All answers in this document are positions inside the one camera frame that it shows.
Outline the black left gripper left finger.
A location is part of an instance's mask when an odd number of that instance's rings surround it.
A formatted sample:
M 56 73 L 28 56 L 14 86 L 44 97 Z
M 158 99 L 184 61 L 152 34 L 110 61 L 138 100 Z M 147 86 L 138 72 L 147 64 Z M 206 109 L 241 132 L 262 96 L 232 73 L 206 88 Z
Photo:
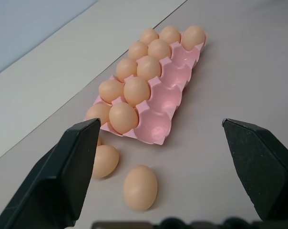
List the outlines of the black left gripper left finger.
M 63 133 L 0 214 L 0 229 L 75 226 L 91 180 L 100 127 L 100 119 L 94 118 Z

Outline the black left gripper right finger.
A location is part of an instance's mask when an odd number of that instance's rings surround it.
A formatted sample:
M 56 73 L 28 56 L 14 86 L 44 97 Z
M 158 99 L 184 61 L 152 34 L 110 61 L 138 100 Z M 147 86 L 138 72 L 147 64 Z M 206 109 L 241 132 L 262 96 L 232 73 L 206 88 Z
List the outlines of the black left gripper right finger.
M 288 149 L 267 129 L 222 122 L 237 175 L 261 220 L 288 220 Z

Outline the pink plastic egg tray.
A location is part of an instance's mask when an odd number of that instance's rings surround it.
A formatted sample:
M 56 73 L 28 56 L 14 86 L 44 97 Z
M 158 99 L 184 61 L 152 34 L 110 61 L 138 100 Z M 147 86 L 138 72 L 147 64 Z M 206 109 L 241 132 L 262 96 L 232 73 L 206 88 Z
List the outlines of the pink plastic egg tray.
M 179 33 L 182 39 L 184 32 Z M 109 121 L 101 125 L 102 130 L 118 136 L 134 138 L 147 144 L 162 145 L 171 131 L 173 115 L 181 103 L 183 89 L 191 80 L 192 70 L 199 60 L 200 53 L 206 45 L 206 40 L 204 43 L 196 45 L 191 51 L 184 49 L 181 40 L 169 44 L 171 57 L 159 60 L 162 70 L 161 76 L 146 81 L 150 87 L 150 99 L 133 107 L 139 118 L 138 126 L 125 134 L 120 134 L 113 129 Z M 123 84 L 125 85 L 127 80 L 133 77 L 138 76 L 137 74 L 129 76 Z M 108 80 L 119 81 L 116 73 Z M 112 107 L 120 102 L 127 103 L 124 95 L 109 104 L 98 94 L 94 104 L 106 104 Z

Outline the brown egg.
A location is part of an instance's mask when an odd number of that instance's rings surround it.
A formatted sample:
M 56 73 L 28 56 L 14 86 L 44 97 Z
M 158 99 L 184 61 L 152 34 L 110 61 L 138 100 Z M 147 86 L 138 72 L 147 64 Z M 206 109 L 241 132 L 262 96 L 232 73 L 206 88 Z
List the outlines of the brown egg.
M 153 56 L 144 56 L 137 60 L 137 76 L 149 81 L 161 76 L 161 65 Z
M 96 148 L 94 165 L 93 165 L 93 179 L 101 179 L 109 176 L 117 167 L 119 163 L 119 151 L 109 145 L 100 145 Z
M 117 103 L 111 107 L 109 120 L 113 129 L 120 134 L 129 132 L 139 124 L 137 112 L 132 106 L 124 102 Z
M 165 57 L 171 57 L 171 49 L 168 43 L 161 39 L 153 40 L 148 45 L 148 55 L 153 56 L 157 60 L 164 59 Z
M 159 39 L 158 33 L 154 29 L 148 28 L 141 33 L 139 41 L 149 45 L 152 41 L 157 39 Z
M 148 210 L 156 200 L 158 182 L 153 170 L 145 165 L 131 169 L 123 183 L 126 205 L 136 211 Z
M 116 66 L 116 77 L 120 82 L 124 82 L 126 78 L 137 74 L 137 62 L 133 59 L 122 59 Z
M 109 122 L 109 111 L 111 107 L 106 104 L 94 104 L 86 113 L 85 120 L 99 118 L 101 125 Z
M 180 42 L 181 35 L 176 27 L 167 26 L 159 33 L 159 39 L 165 41 L 167 44 L 172 44 Z
M 124 84 L 117 80 L 107 80 L 100 84 L 99 95 L 107 103 L 111 103 L 118 97 L 123 97 Z
M 143 42 L 134 42 L 128 50 L 128 57 L 133 60 L 138 60 L 148 54 L 148 46 Z
M 196 45 L 204 43 L 206 35 L 201 26 L 193 25 L 188 27 L 182 35 L 181 45 L 185 50 L 191 51 Z
M 149 100 L 151 96 L 150 87 L 146 80 L 140 77 L 133 77 L 124 85 L 123 94 L 126 102 L 132 107 Z

